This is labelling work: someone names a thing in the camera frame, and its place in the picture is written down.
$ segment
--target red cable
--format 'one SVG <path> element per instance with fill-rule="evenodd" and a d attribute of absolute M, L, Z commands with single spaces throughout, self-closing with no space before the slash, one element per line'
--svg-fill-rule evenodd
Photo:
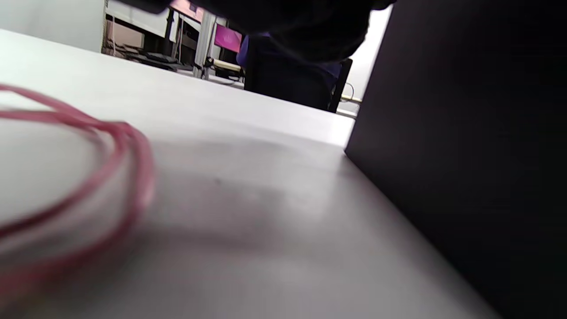
<path fill-rule="evenodd" d="M 132 147 L 137 160 L 134 191 L 129 198 L 128 207 L 119 223 L 104 237 L 89 246 L 66 255 L 18 267 L 7 274 L 0 274 L 0 297 L 2 297 L 35 288 L 71 269 L 88 263 L 100 253 L 111 248 L 117 241 L 128 234 L 140 214 L 149 206 L 154 193 L 155 181 L 150 143 L 140 131 L 129 124 L 97 120 L 65 102 L 20 87 L 0 84 L 0 91 L 12 91 L 55 110 L 55 112 L 0 111 L 1 118 L 64 124 L 88 133 L 95 133 L 96 131 L 106 132 L 113 138 L 115 143 L 114 151 L 102 167 L 83 181 L 66 198 L 48 208 L 29 213 L 25 218 L 6 225 L 0 225 L 0 241 L 45 224 L 91 195 L 116 172 L 125 157 L 128 147 Z"/>

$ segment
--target white table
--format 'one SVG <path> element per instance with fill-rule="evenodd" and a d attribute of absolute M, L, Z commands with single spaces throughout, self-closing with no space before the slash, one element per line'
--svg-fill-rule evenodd
<path fill-rule="evenodd" d="M 158 167 L 137 239 L 26 303 L 26 318 L 497 317 L 345 157 L 352 119 L 11 32 L 0 43 L 0 82 L 130 122 Z M 77 134 L 14 121 L 0 158 L 0 219 L 97 163 Z M 86 210 L 113 216 L 124 185 L 108 189 Z M 62 243 L 101 225 L 81 218 Z"/>

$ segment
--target black jacket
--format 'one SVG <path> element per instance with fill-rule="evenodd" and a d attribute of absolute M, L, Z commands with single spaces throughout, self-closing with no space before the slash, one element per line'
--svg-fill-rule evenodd
<path fill-rule="evenodd" d="M 171 0 L 120 0 L 160 12 Z M 371 10 L 396 0 L 191 0 L 248 34 L 269 31 L 291 54 L 311 62 L 339 61 L 364 41 Z"/>

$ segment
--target pink screen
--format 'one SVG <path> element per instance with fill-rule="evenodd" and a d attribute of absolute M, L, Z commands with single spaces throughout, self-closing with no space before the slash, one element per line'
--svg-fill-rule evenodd
<path fill-rule="evenodd" d="M 240 33 L 217 24 L 217 31 L 214 36 L 215 45 L 238 53 L 240 52 L 241 42 L 242 35 Z"/>
<path fill-rule="evenodd" d="M 197 22 L 202 22 L 203 20 L 203 9 L 192 5 L 187 0 L 174 0 L 170 7 L 181 14 L 190 17 Z"/>

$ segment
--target black box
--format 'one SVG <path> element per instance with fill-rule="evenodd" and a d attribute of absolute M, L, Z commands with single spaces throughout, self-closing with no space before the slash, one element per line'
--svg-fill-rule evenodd
<path fill-rule="evenodd" d="M 398 1 L 346 149 L 505 318 L 567 318 L 566 12 Z"/>

